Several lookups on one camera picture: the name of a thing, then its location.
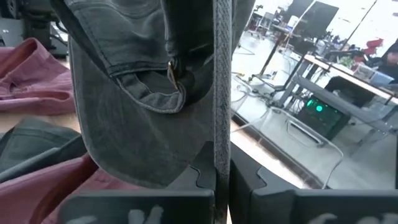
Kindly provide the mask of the wooden desk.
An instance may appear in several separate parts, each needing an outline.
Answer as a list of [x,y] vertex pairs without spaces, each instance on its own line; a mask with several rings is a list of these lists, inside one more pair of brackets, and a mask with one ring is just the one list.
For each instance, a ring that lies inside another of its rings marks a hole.
[[305,73],[305,71],[307,70],[307,67],[309,65],[316,65],[318,68],[326,70],[327,72],[334,73],[335,75],[344,78],[345,80],[355,84],[356,86],[359,86],[361,88],[367,88],[368,91],[371,91],[375,95],[384,98],[386,100],[385,101],[386,104],[391,102],[398,105],[397,93],[394,93],[383,87],[371,85],[369,82],[360,80],[357,77],[353,76],[352,71],[348,71],[347,69],[343,68],[340,65],[337,65],[335,63],[325,63],[319,58],[316,58],[312,55],[305,55],[302,57],[301,61],[297,64],[297,67],[295,67],[294,70],[292,71],[292,74],[289,77],[290,80],[287,82],[288,85],[284,91],[284,94],[276,103],[277,106],[283,107],[287,98],[290,95],[294,94],[293,90],[295,86],[299,85],[300,87],[312,92],[317,98],[335,107],[343,105],[347,107],[347,103],[344,103],[341,98],[338,98],[336,95],[324,90],[317,84],[311,82],[311,78],[302,76],[303,73]]

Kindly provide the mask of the black baseball cap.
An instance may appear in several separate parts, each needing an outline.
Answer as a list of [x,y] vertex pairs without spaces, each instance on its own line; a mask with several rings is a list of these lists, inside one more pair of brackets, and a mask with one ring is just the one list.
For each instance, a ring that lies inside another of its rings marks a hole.
[[50,0],[69,33],[88,154],[164,189],[213,143],[214,224],[228,214],[231,61],[255,0]]
[[35,118],[26,118],[0,133],[0,183],[81,157],[80,133]]

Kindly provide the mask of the computer tower green light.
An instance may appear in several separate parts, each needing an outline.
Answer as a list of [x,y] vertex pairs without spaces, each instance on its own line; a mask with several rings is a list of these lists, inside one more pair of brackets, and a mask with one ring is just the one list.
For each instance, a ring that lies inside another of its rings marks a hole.
[[305,102],[295,117],[327,140],[333,140],[351,119],[350,114],[335,109],[315,96]]

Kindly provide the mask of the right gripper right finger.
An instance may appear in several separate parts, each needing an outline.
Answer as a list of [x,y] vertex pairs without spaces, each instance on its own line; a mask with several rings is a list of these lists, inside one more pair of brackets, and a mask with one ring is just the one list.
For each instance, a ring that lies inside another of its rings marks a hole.
[[398,224],[398,190],[299,189],[231,146],[233,224]]

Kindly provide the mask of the clear plastic bin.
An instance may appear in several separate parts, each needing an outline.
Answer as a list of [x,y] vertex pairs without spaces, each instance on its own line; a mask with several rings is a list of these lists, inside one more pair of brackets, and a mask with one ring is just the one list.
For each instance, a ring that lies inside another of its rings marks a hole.
[[296,117],[277,107],[240,128],[254,128],[273,143],[282,155],[304,171],[306,178],[314,179],[318,187],[326,189],[344,154],[332,142],[318,134]]

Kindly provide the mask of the person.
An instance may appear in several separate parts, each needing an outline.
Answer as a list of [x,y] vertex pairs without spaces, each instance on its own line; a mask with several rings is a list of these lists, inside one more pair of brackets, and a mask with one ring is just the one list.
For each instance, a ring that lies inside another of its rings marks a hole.
[[391,77],[390,84],[398,84],[398,39],[381,57],[377,71]]

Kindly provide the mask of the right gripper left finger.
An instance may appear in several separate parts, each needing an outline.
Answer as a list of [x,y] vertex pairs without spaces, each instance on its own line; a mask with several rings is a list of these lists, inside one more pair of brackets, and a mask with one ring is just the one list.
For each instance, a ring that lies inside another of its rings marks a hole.
[[95,190],[69,198],[58,224],[214,224],[213,143],[164,189]]

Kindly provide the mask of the maroon baseball cap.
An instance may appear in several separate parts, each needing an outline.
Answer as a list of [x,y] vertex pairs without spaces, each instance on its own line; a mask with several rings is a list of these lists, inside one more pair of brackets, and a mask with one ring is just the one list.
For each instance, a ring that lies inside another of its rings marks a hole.
[[72,76],[36,39],[0,47],[0,111],[37,115],[75,111]]
[[56,224],[60,204],[89,190],[136,190],[87,155],[0,184],[0,224]]

